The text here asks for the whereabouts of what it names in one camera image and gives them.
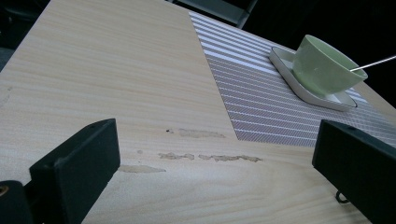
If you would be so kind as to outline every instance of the wood grain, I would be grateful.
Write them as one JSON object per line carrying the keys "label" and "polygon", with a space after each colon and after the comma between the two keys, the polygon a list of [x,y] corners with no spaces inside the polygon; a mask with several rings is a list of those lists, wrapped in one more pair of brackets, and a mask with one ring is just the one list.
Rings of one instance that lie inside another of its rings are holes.
{"label": "wood grain", "polygon": [[165,1],[50,1],[0,94],[2,180],[26,184],[79,129],[117,120],[121,168],[85,223],[367,222],[333,198],[313,148],[236,139],[188,11]]}

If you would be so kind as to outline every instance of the gray woven placemat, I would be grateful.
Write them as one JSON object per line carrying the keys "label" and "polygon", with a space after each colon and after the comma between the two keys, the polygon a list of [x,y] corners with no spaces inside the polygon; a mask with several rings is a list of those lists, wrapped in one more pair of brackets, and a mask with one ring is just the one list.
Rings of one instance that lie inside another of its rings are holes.
{"label": "gray woven placemat", "polygon": [[331,119],[396,147],[395,127],[353,89],[358,108],[348,112],[307,104],[268,59],[275,44],[194,12],[191,20],[239,140],[314,147]]}

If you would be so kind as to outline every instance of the spoon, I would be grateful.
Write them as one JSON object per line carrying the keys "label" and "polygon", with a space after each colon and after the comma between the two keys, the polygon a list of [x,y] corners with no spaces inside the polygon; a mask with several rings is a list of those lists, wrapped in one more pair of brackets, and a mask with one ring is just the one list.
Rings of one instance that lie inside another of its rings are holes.
{"label": "spoon", "polygon": [[366,67],[371,67],[373,65],[376,65],[376,64],[379,64],[379,63],[384,63],[384,62],[387,62],[387,61],[390,61],[390,60],[393,60],[393,59],[396,59],[396,55],[393,55],[391,57],[388,57],[388,58],[386,58],[384,60],[381,60],[381,61],[378,61],[378,62],[375,62],[375,63],[369,63],[369,64],[366,64],[364,66],[360,66],[360,67],[357,67],[357,68],[352,68],[349,71],[354,72],[354,71],[357,71],[357,70],[360,70],[360,69],[363,69],[363,68],[366,68]]}

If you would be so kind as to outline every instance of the white tray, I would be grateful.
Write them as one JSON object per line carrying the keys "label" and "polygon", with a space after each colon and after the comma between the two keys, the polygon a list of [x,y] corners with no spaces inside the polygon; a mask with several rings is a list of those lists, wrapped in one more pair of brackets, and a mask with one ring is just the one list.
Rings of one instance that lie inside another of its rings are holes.
{"label": "white tray", "polygon": [[348,111],[351,108],[358,107],[356,102],[344,91],[324,96],[308,91],[291,72],[293,58],[294,52],[272,47],[271,62],[298,97],[311,105],[319,105],[338,111]]}

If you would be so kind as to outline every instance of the wooden table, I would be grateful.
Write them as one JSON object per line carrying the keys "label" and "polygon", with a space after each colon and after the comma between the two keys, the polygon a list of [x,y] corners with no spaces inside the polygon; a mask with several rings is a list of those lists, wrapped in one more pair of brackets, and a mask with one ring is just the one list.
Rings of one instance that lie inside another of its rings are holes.
{"label": "wooden table", "polygon": [[334,199],[313,148],[237,140],[186,9],[52,0],[0,74],[0,179],[26,184],[35,161],[110,118],[121,167],[86,223],[367,222]]}

